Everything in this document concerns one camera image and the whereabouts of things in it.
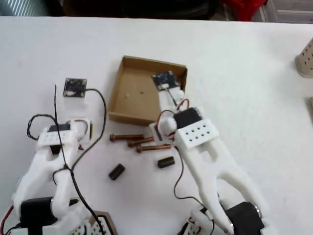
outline red object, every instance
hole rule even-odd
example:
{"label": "red object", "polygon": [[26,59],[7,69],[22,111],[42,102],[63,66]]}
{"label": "red object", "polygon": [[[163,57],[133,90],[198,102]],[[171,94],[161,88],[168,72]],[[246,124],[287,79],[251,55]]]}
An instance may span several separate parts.
{"label": "red object", "polygon": [[1,226],[0,226],[0,235],[4,235],[4,224],[5,224],[5,221],[6,219],[9,217],[10,213],[12,212],[13,210],[13,205],[10,207],[10,209],[7,211],[7,213],[5,214],[3,220],[1,221]]}
{"label": "red object", "polygon": [[267,0],[220,0],[237,12],[238,21],[251,21],[254,13]]}

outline copper screw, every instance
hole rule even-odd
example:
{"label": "copper screw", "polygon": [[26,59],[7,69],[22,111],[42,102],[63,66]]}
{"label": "copper screw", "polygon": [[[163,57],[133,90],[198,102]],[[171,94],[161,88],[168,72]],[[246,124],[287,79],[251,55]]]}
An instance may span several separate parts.
{"label": "copper screw", "polygon": [[172,146],[170,144],[165,145],[152,145],[152,146],[141,146],[138,145],[136,147],[137,153],[141,153],[142,151],[148,151],[148,150],[160,150],[160,149],[170,149]]}
{"label": "copper screw", "polygon": [[141,143],[147,143],[147,142],[151,142],[153,141],[153,137],[148,137],[148,138],[144,138],[142,140],[138,140],[138,141],[127,141],[127,145],[128,147],[134,147],[137,144],[141,144]]}
{"label": "copper screw", "polygon": [[110,134],[110,141],[114,142],[116,140],[140,140],[145,138],[144,135],[115,135]]}

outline black cylindrical spacer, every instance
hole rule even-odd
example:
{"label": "black cylindrical spacer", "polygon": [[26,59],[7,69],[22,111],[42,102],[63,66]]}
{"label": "black cylindrical spacer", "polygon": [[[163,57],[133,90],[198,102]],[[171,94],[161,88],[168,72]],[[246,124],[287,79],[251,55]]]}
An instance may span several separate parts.
{"label": "black cylindrical spacer", "polygon": [[116,180],[125,170],[125,167],[120,163],[116,166],[116,168],[113,169],[113,171],[111,171],[111,173],[109,174],[109,177],[112,180]]}
{"label": "black cylindrical spacer", "polygon": [[175,164],[174,157],[164,158],[164,159],[161,159],[157,162],[158,168],[165,168],[165,167],[168,167],[168,166],[174,165],[174,164]]}

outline cardboard box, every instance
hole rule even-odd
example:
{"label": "cardboard box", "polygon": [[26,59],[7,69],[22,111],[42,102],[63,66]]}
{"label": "cardboard box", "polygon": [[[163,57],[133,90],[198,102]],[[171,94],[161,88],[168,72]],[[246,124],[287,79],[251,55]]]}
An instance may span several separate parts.
{"label": "cardboard box", "polygon": [[152,75],[173,71],[185,90],[185,65],[124,56],[119,66],[109,103],[110,120],[148,126],[160,113],[158,92]]}

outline circuit board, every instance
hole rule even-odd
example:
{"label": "circuit board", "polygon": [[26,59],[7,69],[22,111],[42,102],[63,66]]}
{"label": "circuit board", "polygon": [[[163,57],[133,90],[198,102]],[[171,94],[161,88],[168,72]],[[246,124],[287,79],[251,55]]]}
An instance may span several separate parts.
{"label": "circuit board", "polygon": [[152,80],[158,91],[165,90],[163,86],[165,84],[168,84],[168,86],[166,86],[167,89],[179,87],[179,81],[172,71],[154,74],[152,75]]}

